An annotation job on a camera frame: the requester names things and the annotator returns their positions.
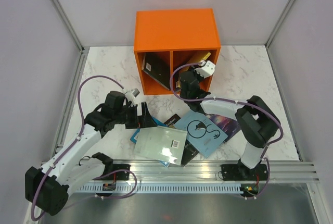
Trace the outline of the yellow paperback book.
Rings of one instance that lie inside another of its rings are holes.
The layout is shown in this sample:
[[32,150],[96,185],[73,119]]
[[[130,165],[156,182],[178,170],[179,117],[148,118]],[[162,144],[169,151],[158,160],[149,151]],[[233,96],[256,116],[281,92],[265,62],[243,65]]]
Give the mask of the yellow paperback book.
[[[192,64],[192,63],[199,63],[201,61],[206,61],[211,55],[211,52],[210,51],[205,51],[205,50],[202,50],[202,51],[196,51],[192,56],[191,58],[189,59],[189,61],[187,61],[186,64]],[[190,68],[190,66],[187,66],[187,67],[184,67],[182,69],[179,70],[179,73],[178,73],[178,77],[181,73],[183,72],[186,72],[188,71]],[[180,84],[180,80],[179,78],[177,79],[176,83],[176,90],[179,90],[181,88],[181,84]]]

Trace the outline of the dark green hardcover book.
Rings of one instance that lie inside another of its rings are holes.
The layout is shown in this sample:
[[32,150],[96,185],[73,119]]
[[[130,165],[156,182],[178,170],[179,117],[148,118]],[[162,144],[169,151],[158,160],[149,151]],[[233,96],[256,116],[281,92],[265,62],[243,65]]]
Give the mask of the dark green hardcover book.
[[156,53],[147,52],[144,54],[142,71],[165,89],[170,90],[170,66]]

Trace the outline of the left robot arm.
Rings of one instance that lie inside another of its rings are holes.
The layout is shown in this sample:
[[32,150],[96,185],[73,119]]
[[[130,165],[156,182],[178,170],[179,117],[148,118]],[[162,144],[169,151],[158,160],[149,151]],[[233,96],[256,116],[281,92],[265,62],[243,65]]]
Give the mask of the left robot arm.
[[85,153],[113,128],[151,128],[153,120],[146,102],[141,103],[142,113],[130,100],[130,92],[111,91],[104,103],[98,105],[85,119],[78,136],[65,145],[40,168],[31,167],[25,173],[25,198],[43,212],[54,216],[67,203],[69,197],[82,185],[97,178],[110,179],[114,173],[113,159],[98,152],[84,164]]

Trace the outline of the navy blue hardcover book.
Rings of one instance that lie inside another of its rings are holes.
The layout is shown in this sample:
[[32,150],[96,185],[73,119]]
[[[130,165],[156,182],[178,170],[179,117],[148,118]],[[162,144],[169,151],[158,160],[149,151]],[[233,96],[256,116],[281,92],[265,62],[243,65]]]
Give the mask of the navy blue hardcover book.
[[197,51],[192,55],[187,64],[199,63],[203,60],[207,60],[210,55],[211,53],[209,51]]

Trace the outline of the pale green plastic file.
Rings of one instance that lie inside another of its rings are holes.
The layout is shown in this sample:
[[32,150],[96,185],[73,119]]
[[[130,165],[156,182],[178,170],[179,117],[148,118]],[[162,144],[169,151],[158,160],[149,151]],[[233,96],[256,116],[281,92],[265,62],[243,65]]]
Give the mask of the pale green plastic file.
[[134,154],[178,165],[178,158],[175,156],[176,153],[171,146],[172,141],[178,139],[176,137],[176,130],[177,129],[162,126],[141,129],[134,147]]

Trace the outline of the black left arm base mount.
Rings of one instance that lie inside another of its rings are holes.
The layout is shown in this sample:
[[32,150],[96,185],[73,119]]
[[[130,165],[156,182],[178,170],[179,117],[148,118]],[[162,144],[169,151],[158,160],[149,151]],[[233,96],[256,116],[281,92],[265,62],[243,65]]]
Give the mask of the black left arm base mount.
[[97,180],[109,181],[127,181],[129,179],[129,172],[131,166],[129,164],[112,164],[107,165],[101,176]]

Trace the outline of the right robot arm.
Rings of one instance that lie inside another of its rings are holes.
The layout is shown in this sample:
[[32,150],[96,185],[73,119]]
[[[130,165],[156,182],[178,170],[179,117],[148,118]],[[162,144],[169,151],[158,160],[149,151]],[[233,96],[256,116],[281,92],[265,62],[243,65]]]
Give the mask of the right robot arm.
[[200,88],[201,78],[195,71],[180,74],[180,98],[195,112],[220,115],[236,120],[247,144],[239,160],[238,173],[250,179],[257,172],[269,145],[279,141],[283,135],[280,120],[259,96],[246,101],[213,96]]

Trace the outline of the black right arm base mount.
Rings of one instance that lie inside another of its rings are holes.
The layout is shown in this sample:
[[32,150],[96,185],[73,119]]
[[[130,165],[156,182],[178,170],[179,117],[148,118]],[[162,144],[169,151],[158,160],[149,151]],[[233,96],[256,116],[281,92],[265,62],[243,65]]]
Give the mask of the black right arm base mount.
[[268,179],[266,164],[259,164],[253,169],[240,164],[222,164],[221,173],[224,181],[265,181]]

